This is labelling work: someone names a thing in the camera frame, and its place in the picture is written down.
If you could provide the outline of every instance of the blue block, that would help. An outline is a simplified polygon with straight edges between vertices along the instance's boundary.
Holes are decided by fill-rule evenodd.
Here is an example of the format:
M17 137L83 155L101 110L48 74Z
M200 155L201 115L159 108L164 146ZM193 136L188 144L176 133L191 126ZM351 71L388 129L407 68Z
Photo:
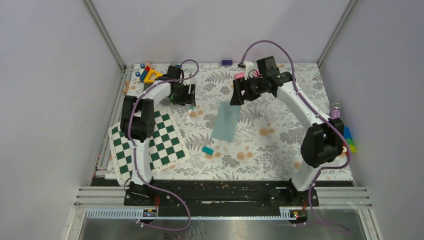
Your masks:
M221 65L222 66L231 66L231 65L233 65L233 60L222 60Z
M210 148L209 148L209 147L207 147L207 146L204 146L204 147L201 149L201 151L202 151L202 152L204 152L205 154L207 154L207 155L211 155L211 156L212 156L212 154L214 154L214 150L210 149Z
M147 71L144 69L143 73L140 76L140 82L143 82L147 76Z
M345 139L352 139L352 136L351 136L351 131L349 131L349 128L348 127L344 127L344 129L343 129L343 137L345 138Z

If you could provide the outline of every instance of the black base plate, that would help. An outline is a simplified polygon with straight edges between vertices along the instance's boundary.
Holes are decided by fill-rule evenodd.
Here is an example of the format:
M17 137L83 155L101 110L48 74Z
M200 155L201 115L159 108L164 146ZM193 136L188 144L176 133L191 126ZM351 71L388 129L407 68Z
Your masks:
M202 217L271 217L280 215L280 207L301 209L307 200L307 192L295 202L286 196L288 181L164 181L152 180L152 185L169 190L180 196L192 216ZM154 191L159 196L161 217L186 217L187 212L181 202L162 191ZM155 198L126 191L125 206L154 206ZM319 205L318 198L312 205Z

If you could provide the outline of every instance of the glass panel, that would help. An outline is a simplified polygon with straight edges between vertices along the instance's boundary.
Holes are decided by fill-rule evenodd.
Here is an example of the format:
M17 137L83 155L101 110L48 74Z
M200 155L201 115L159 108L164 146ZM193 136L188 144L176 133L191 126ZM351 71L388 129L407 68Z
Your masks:
M341 235L325 226L298 225L293 227L285 220L193 220L188 230L169 232L149 227L141 228L135 220L87 218L81 231L80 240L361 240L366 239L361 219L355 210L323 210L324 220L345 225L350 228L350 235ZM308 222L316 218L309 212ZM183 227L182 220L156 220L152 224L168 228Z

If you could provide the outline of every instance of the floral tablecloth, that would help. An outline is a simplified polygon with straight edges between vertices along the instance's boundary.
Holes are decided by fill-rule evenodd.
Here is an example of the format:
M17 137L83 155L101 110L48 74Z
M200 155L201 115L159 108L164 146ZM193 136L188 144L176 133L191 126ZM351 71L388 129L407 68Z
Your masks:
M153 64L154 69L166 73L168 64ZM291 71L289 64L278 64L280 72ZM183 65L185 76L196 71L196 65ZM329 101L316 63L294 65L297 83L307 96L325 113ZM289 108L264 93L255 101L246 101L241 107L234 142L211 139L220 102L230 102L233 94L233 77L241 72L236 66L217 63L200 64L197 76L190 80L196 84L196 108L170 105L190 159L161 172L155 179L176 180L288 180L299 169L301 144L305 130ZM128 95L138 96L143 83L132 74ZM212 156L202 152L203 146L214 150ZM342 165L346 156L336 158L332 166ZM349 168L325 170L319 180L352 180Z

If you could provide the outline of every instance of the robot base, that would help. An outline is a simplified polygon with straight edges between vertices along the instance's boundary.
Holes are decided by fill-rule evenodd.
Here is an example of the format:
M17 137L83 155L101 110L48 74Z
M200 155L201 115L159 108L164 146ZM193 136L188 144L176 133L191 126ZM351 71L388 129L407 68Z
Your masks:
M155 187L167 189L180 196L193 217L275 217L280 207L301 210L308 192L293 196L290 181L198 181L152 180ZM160 199L161 217L186 217L186 209L175 197L145 185L130 183L124 199L125 206L155 206ZM312 190L312 206L319 206L315 189ZM307 215L295 223L303 223Z

